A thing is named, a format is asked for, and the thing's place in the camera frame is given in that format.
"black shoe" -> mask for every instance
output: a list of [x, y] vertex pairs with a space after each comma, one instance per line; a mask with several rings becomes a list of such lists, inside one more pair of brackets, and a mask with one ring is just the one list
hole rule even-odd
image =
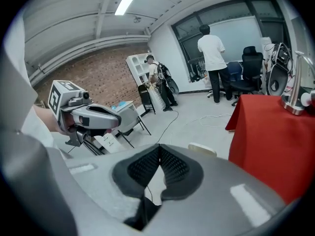
[[166, 112], [166, 111], [173, 111], [173, 109], [172, 109], [171, 107], [164, 108], [164, 109], [163, 109], [163, 112]]

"white t-shirt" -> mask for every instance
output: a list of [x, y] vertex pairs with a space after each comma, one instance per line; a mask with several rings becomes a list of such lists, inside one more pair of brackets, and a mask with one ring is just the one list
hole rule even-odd
[[158, 62], [153, 61], [151, 65], [149, 65], [149, 75], [153, 76], [153, 83], [157, 83], [158, 85], [160, 84], [160, 79], [158, 78]]
[[274, 51], [275, 48], [275, 44], [267, 44], [264, 46], [264, 60], [265, 60], [265, 64], [268, 64], [267, 67], [267, 72], [271, 71], [271, 57], [272, 57], [272, 53]]
[[198, 49], [203, 52], [207, 71], [215, 71], [226, 68], [226, 63], [221, 52], [225, 51], [222, 41], [214, 35], [205, 35], [198, 40]]
[[[4, 37], [3, 42], [4, 49], [13, 66], [19, 71], [19, 73], [31, 86], [24, 62], [25, 32], [22, 15], [18, 15], [15, 17], [7, 31], [6, 36]], [[33, 107], [28, 113], [21, 131], [24, 134], [36, 138], [45, 147], [58, 148], [54, 143], [54, 139], [50, 131], [42, 122], [42, 120], [37, 116]]]

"shoe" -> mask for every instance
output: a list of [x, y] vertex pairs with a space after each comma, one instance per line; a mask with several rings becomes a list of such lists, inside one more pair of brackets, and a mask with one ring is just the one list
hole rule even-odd
[[163, 112], [166, 112], [166, 111], [173, 111], [173, 109], [172, 109], [171, 107], [169, 107], [169, 108], [164, 108], [164, 109], [163, 109]]

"black office chair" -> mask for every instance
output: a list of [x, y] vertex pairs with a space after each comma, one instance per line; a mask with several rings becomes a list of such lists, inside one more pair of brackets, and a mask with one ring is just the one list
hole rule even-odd
[[259, 91], [261, 88], [260, 71], [262, 67], [263, 55], [256, 52], [255, 46], [245, 47], [243, 50], [243, 79], [231, 82], [231, 87], [243, 94]]
[[147, 112], [148, 110], [153, 110], [154, 114], [156, 114], [156, 111], [154, 109], [151, 97], [149, 95], [148, 89], [145, 85], [140, 85], [138, 87], [138, 91], [141, 97], [142, 105], [144, 107], [144, 110]]

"white cable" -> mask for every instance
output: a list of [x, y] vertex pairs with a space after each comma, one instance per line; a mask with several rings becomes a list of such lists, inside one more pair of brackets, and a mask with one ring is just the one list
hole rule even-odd
[[[192, 123], [192, 122], [197, 121], [197, 120], [199, 121], [200, 125], [203, 126], [203, 127], [211, 127], [211, 128], [224, 127], [224, 128], [225, 128], [225, 126], [208, 126], [208, 125], [203, 125], [203, 124], [201, 123], [201, 120], [202, 120], [202, 119], [206, 119], [206, 118], [220, 118], [220, 117], [230, 117], [230, 116], [232, 116], [232, 115], [231, 115], [231, 114], [222, 114], [222, 115], [219, 115], [219, 116], [204, 116], [204, 117], [201, 117], [201, 118], [199, 118], [199, 119], [190, 120], [189, 122], [186, 122], [186, 123], [181, 127], [181, 130], [182, 130], [187, 124]], [[169, 141], [169, 144], [170, 144], [170, 145], [172, 145], [172, 135], [173, 135], [173, 133], [174, 133], [174, 131], [173, 131], [173, 132], [171, 133], [171, 135], [170, 135], [170, 141]]]

